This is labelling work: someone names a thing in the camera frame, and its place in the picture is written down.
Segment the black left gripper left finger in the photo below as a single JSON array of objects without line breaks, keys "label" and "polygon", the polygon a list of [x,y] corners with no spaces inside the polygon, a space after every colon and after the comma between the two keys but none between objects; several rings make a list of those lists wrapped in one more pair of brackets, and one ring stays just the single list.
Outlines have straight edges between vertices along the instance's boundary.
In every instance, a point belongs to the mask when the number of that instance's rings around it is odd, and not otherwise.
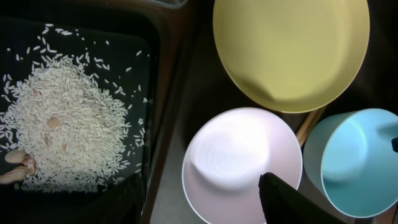
[{"label": "black left gripper left finger", "polygon": [[345,224],[271,172],[260,176],[258,186],[267,224]]}]

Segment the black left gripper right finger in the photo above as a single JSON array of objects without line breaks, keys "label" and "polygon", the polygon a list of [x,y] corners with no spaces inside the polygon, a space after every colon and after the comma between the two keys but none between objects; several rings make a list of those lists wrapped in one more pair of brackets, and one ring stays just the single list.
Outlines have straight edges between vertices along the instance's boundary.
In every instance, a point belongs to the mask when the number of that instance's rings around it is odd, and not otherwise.
[{"label": "black left gripper right finger", "polygon": [[395,152],[398,152],[398,137],[391,140],[392,148]]}]

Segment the light blue bowl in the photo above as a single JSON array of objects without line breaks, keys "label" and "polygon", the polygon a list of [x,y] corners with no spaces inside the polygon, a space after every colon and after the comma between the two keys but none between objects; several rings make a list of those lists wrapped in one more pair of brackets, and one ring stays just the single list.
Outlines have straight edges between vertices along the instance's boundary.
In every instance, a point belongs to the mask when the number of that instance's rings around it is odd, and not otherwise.
[{"label": "light blue bowl", "polygon": [[370,108],[320,121],[304,145],[303,165],[314,186],[341,213],[379,215],[397,202],[397,115]]}]

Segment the white pink bowl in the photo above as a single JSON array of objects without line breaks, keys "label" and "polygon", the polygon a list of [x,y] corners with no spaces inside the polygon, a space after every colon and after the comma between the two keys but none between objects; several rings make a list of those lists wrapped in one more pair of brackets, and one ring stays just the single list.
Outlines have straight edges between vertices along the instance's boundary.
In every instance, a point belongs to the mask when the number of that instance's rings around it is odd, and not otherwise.
[{"label": "white pink bowl", "polygon": [[187,147],[182,185],[192,210],[206,223],[265,223],[259,179],[271,172],[298,189],[302,151],[280,117],[236,108],[207,122]]}]

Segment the pile of rice grains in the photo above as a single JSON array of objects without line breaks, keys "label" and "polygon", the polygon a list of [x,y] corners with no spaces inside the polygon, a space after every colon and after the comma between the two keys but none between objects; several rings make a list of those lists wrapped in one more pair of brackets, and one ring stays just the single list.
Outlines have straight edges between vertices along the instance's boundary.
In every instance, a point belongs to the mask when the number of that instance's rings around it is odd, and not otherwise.
[{"label": "pile of rice grains", "polygon": [[35,174],[11,184],[28,192],[107,191],[122,182],[128,107],[85,73],[72,56],[45,56],[25,80],[1,75],[1,175],[18,164],[8,152],[24,149]]}]

